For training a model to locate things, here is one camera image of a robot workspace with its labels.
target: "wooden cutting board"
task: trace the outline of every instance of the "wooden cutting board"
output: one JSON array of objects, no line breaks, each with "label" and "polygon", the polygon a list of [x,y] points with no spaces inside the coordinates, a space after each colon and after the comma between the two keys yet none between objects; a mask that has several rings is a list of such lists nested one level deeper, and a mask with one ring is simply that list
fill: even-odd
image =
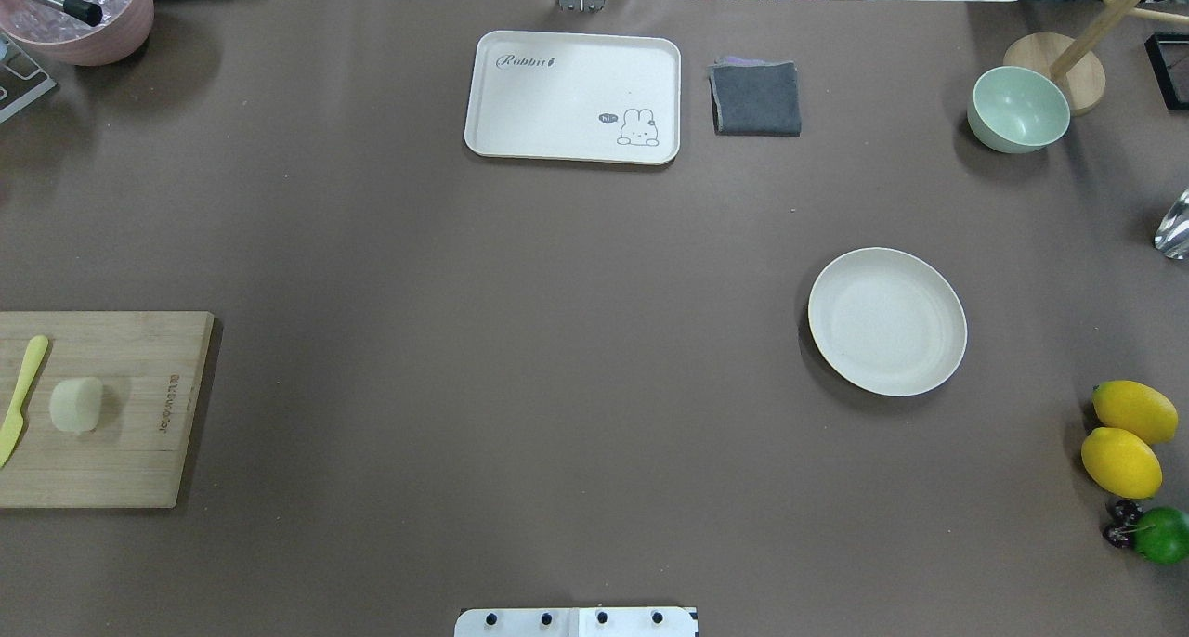
[{"label": "wooden cutting board", "polygon": [[[213,323],[209,313],[0,313],[0,416],[29,339],[50,338],[0,468],[0,507],[172,507]],[[50,393],[81,376],[103,384],[99,425],[59,431]]]}]

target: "white plate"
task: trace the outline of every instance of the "white plate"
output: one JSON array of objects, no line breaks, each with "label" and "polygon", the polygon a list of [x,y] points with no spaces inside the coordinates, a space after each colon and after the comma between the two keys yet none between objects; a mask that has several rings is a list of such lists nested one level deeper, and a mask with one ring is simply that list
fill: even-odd
[{"label": "white plate", "polygon": [[490,32],[464,139],[476,154],[665,164],[680,146],[681,53],[663,39]]},{"label": "white plate", "polygon": [[810,292],[810,332],[847,380],[882,396],[944,383],[965,353],[962,302],[912,253],[857,248],[830,261]]}]

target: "round plate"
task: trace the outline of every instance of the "round plate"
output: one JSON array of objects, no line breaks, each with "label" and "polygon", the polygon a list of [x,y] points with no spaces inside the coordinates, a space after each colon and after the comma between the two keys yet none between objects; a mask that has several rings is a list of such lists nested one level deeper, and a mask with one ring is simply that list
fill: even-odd
[{"label": "round plate", "polygon": [[950,283],[897,248],[830,261],[810,292],[810,332],[838,374],[882,396],[939,386],[965,353],[965,314]]}]

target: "wooden stand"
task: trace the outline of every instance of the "wooden stand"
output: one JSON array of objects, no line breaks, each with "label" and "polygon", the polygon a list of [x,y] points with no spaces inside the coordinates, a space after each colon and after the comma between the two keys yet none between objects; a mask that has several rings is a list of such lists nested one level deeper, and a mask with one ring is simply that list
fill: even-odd
[{"label": "wooden stand", "polygon": [[1069,100],[1070,113],[1074,116],[1090,112],[1106,94],[1107,78],[1102,62],[1095,57],[1092,49],[1103,36],[1107,36],[1125,15],[1159,19],[1163,23],[1189,24],[1184,15],[1172,15],[1168,12],[1137,10],[1143,0],[1102,0],[1106,10],[1078,36],[1070,39],[1061,33],[1031,33],[1015,40],[1004,56],[1006,65],[1023,65],[1046,78],[1051,78]]}]

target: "pink bowl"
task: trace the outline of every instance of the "pink bowl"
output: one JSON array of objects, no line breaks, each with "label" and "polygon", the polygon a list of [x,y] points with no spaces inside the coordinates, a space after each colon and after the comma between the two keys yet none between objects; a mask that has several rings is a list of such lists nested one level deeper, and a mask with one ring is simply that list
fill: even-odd
[{"label": "pink bowl", "polygon": [[20,11],[34,11],[42,18],[67,18],[56,15],[52,10],[27,0],[0,0],[0,29],[15,40],[26,52],[42,53],[44,57],[57,58],[59,62],[74,65],[102,65],[119,62],[120,58],[136,52],[144,44],[152,29],[153,1],[130,0],[122,10],[111,12],[107,4],[101,4],[105,20],[97,27],[86,27],[81,32],[68,36],[44,36],[42,40],[34,37],[27,27],[21,27],[14,19]]}]

